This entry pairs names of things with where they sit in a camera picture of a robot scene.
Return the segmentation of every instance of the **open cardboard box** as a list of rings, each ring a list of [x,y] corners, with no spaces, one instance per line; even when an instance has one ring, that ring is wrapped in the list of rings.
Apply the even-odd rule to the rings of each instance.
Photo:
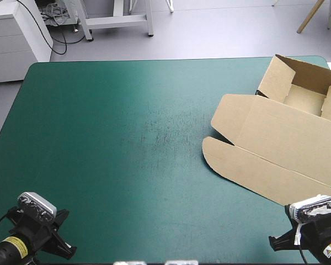
[[[273,57],[257,95],[224,95],[207,137],[210,167],[281,205],[331,196],[331,70]]]

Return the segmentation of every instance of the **green table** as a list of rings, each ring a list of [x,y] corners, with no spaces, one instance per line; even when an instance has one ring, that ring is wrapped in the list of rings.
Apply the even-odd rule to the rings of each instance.
[[[269,246],[290,229],[283,207],[218,176],[201,151],[219,137],[210,120],[222,95],[254,94],[269,62],[33,65],[0,133],[0,216],[23,191],[69,209],[60,231],[74,263],[301,263]]]

